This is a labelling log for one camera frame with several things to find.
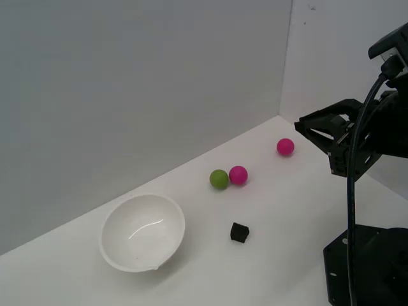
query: green ball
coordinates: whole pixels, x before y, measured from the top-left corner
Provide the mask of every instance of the green ball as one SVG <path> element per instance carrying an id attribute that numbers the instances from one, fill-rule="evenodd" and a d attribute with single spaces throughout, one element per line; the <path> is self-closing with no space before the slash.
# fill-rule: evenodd
<path id="1" fill-rule="evenodd" d="M 228 182 L 228 174 L 224 170 L 214 170 L 210 175 L 210 183 L 214 188 L 226 189 Z"/>

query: black mount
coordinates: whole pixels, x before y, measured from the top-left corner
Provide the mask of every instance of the black mount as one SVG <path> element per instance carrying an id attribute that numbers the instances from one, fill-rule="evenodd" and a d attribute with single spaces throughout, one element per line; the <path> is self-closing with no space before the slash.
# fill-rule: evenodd
<path id="1" fill-rule="evenodd" d="M 350 306 L 347 231 L 324 248 L 329 302 Z M 408 229 L 356 225 L 356 292 L 359 306 L 408 305 Z"/>
<path id="2" fill-rule="evenodd" d="M 385 60 L 398 54 L 403 72 L 368 109 L 358 140 L 356 179 L 381 157 L 408 158 L 408 24 L 379 40 L 368 52 Z M 304 116 L 295 129 L 329 157 L 331 172 L 347 176 L 351 135 L 362 104 L 347 99 Z M 350 306 L 347 231 L 324 248 L 329 301 Z M 354 273 L 359 306 L 408 305 L 408 229 L 356 226 Z"/>

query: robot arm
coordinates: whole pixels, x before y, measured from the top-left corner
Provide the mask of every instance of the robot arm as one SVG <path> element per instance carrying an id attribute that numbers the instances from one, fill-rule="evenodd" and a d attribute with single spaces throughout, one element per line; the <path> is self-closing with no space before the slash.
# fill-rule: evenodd
<path id="1" fill-rule="evenodd" d="M 405 68 L 368 109 L 358 143 L 356 179 L 360 178 L 382 154 L 408 158 L 408 24 L 378 41 L 368 52 L 370 58 L 388 59 L 398 55 Z M 355 99 L 335 103 L 304 116 L 295 129 L 329 157 L 331 172 L 347 176 L 349 144 L 362 104 Z"/>

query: ball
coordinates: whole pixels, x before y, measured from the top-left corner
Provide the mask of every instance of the ball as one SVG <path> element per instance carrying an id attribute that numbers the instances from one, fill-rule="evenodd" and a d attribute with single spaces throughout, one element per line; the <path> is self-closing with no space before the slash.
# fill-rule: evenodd
<path id="1" fill-rule="evenodd" d="M 214 188 L 226 189 L 228 186 L 228 174 L 224 170 L 214 170 L 210 175 L 210 183 Z"/>
<path id="2" fill-rule="evenodd" d="M 248 171 L 243 166 L 235 166 L 229 171 L 229 180 L 235 185 L 244 185 L 248 179 Z"/>
<path id="3" fill-rule="evenodd" d="M 280 155 L 290 156 L 295 150 L 295 144 L 289 138 L 283 138 L 278 141 L 278 144 L 276 145 L 276 149 L 278 150 L 278 153 Z"/>

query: bowl rim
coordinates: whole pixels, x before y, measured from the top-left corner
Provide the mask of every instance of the bowl rim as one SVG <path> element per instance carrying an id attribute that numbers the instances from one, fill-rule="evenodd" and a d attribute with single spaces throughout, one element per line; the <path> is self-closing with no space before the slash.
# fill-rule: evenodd
<path id="1" fill-rule="evenodd" d="M 102 236 L 103 236 L 103 230 L 105 228 L 106 222 L 108 222 L 110 216 L 123 204 L 127 203 L 130 200 L 133 200 L 135 198 L 140 198 L 142 196 L 158 196 L 160 198 L 165 199 L 166 201 L 170 202 L 177 210 L 179 216 L 181 217 L 181 221 L 182 221 L 182 232 L 180 237 L 178 238 L 177 243 L 175 244 L 175 246 L 166 254 L 165 257 L 163 257 L 163 261 L 157 265 L 157 266 L 147 266 L 145 268 L 128 268 L 125 266 L 122 266 L 116 262 L 114 262 L 112 259 L 109 258 L 108 254 L 105 252 L 105 248 L 103 247 L 103 243 L 102 243 Z M 156 193 L 140 193 L 140 194 L 135 194 L 132 195 L 132 197 L 126 199 L 125 201 L 119 203 L 118 205 L 116 205 L 107 215 L 107 217 L 105 218 L 102 227 L 99 231 L 99 237 L 98 237 L 98 243 L 99 243 L 99 251 L 102 254 L 102 257 L 105 259 L 105 261 L 111 265 L 112 267 L 120 270 L 120 271 L 124 271 L 124 272 L 145 272 L 145 271 L 149 271 L 149 270 L 157 270 L 163 263 L 165 263 L 166 261 L 168 261 L 170 259 L 170 257 L 175 253 L 175 251 L 178 249 L 178 247 L 180 247 L 180 244 L 183 240 L 184 237 L 184 232 L 186 230 L 186 220 L 184 218 L 184 214 L 182 209 L 180 208 L 179 204 L 177 204 L 177 202 L 167 196 L 163 196 L 162 194 L 156 194 Z"/>

